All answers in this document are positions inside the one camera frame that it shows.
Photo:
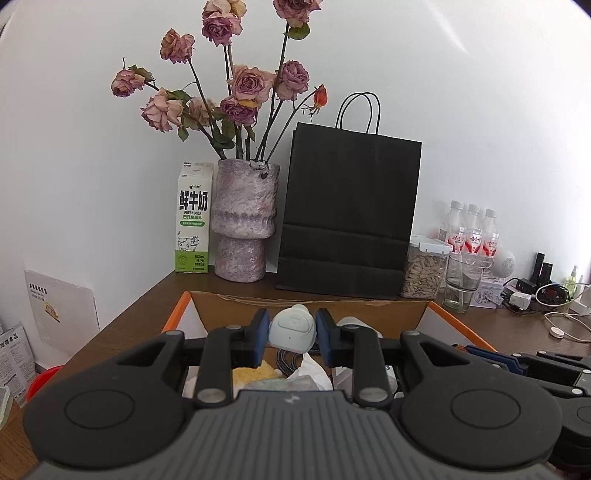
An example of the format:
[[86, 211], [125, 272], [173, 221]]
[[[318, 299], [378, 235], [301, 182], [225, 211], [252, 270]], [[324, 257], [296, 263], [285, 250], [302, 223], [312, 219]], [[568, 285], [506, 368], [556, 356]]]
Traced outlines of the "glass cup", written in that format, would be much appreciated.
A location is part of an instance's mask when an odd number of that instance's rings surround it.
[[445, 275], [443, 307], [451, 312], [466, 313], [480, 287], [483, 274], [491, 265], [492, 261], [488, 258], [452, 253]]

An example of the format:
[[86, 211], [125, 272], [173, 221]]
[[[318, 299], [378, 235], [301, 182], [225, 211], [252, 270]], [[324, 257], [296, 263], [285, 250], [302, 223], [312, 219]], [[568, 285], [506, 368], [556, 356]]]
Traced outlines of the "yellow white plush sheep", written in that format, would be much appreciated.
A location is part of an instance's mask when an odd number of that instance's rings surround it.
[[232, 370], [232, 387], [235, 392], [242, 390], [252, 382], [276, 379], [276, 369], [270, 366], [266, 360], [256, 368], [240, 367]]

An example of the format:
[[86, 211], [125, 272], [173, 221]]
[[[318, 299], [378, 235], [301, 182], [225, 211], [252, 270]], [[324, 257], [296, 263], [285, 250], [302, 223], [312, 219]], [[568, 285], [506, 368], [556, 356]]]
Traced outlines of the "green white roll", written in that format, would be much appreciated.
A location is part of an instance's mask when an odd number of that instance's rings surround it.
[[321, 391], [315, 380], [310, 375], [294, 378], [273, 378], [250, 382], [245, 390], [252, 391], [280, 391], [280, 392], [305, 392]]

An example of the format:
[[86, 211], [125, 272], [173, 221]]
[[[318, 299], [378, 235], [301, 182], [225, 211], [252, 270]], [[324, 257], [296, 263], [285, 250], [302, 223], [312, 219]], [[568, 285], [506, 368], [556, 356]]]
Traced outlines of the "red bin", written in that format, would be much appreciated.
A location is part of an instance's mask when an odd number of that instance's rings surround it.
[[43, 386], [45, 386], [61, 369], [62, 365], [58, 365], [39, 373], [27, 389], [26, 402], [30, 402], [36, 393]]

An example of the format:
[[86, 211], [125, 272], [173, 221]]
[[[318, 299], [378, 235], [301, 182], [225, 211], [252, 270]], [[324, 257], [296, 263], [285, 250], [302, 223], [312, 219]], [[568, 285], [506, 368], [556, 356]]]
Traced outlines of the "water bottle left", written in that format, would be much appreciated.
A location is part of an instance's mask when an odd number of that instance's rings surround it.
[[465, 244], [466, 228], [462, 218], [463, 210], [464, 203], [453, 200], [439, 229], [438, 239], [449, 244], [453, 253], [461, 252]]

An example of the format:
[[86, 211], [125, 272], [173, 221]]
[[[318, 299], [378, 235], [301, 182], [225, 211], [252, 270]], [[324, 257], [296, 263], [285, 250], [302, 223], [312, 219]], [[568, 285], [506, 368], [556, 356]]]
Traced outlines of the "cotton swab plastic jar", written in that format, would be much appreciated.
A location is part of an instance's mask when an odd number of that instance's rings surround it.
[[382, 337], [378, 331], [363, 323], [360, 319], [348, 316], [337, 323], [342, 343], [352, 337], [353, 363], [349, 364], [349, 351], [342, 351], [344, 366], [335, 365], [332, 369], [332, 385], [335, 390], [342, 390], [349, 398], [362, 395], [362, 390], [380, 387], [391, 395], [398, 390], [398, 381], [394, 367], [387, 365], [380, 349]]

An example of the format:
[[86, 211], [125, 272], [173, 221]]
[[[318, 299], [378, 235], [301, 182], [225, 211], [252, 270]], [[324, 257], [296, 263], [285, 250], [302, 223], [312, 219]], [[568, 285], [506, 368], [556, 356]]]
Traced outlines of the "water bottle right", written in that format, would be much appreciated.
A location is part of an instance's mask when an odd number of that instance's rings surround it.
[[482, 222], [482, 246], [484, 256], [493, 258], [496, 255], [499, 243], [499, 231], [496, 224], [497, 214], [495, 210], [487, 209]]

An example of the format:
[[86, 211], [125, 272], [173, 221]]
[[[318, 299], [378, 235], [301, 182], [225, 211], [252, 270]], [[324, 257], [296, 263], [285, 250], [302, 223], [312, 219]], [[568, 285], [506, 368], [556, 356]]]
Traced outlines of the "clear plastic food container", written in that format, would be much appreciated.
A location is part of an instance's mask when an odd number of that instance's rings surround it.
[[0, 429], [3, 429], [9, 420], [12, 410], [13, 395], [7, 386], [0, 387]]

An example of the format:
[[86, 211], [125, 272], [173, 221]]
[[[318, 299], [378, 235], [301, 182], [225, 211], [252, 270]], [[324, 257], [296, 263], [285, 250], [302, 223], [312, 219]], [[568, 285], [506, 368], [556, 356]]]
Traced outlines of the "small white round gadget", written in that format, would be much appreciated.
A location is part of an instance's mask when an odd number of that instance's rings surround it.
[[295, 304], [273, 317], [267, 342], [276, 349], [304, 354], [314, 346], [316, 337], [315, 318], [307, 306]]

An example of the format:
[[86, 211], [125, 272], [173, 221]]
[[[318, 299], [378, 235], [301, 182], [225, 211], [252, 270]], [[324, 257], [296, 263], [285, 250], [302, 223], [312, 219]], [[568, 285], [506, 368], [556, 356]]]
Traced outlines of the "black standing device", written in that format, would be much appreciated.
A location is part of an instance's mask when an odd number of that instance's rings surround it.
[[551, 282], [553, 264], [545, 261], [545, 254], [538, 252], [536, 254], [534, 268], [530, 281], [540, 287]]

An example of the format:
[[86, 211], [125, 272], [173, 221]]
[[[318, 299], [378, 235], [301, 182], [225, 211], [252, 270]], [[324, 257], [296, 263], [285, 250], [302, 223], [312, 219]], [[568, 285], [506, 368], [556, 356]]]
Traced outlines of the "purple ceramic vase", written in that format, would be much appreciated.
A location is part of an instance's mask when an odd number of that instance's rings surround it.
[[214, 273], [224, 280], [253, 283], [266, 273], [264, 242], [276, 233], [280, 166], [242, 159], [218, 162], [211, 210], [217, 234]]

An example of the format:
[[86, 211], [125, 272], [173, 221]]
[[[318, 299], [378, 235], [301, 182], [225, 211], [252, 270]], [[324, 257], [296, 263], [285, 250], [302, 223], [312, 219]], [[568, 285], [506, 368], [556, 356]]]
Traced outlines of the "black paper bag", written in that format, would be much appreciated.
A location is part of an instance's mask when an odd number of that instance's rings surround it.
[[404, 281], [422, 145], [383, 136], [373, 92], [365, 132], [298, 124], [290, 149], [276, 288], [339, 297], [396, 298]]

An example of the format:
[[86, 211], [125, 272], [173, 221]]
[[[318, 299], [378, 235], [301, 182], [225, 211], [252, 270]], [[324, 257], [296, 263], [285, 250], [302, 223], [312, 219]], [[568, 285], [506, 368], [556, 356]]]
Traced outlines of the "blue white boxes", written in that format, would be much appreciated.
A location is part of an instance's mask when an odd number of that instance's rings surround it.
[[35, 361], [26, 332], [22, 325], [16, 326], [0, 338], [1, 385], [10, 390], [14, 401], [22, 407], [35, 377]]

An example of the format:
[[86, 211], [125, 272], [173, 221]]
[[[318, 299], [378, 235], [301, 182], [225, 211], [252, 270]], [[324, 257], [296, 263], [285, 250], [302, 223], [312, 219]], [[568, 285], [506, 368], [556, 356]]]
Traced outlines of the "milk carton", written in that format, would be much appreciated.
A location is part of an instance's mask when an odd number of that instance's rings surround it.
[[177, 273], [206, 274], [208, 271], [212, 188], [212, 163], [183, 163], [177, 183], [175, 223], [175, 271]]

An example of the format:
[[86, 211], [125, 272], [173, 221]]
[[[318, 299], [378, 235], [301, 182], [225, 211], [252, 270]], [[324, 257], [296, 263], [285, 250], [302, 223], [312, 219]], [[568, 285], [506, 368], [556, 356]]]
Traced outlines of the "water bottle middle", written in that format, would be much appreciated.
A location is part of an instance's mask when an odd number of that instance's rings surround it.
[[480, 209], [470, 204], [464, 216], [465, 243], [464, 249], [471, 255], [477, 255], [482, 246], [483, 230], [480, 223]]

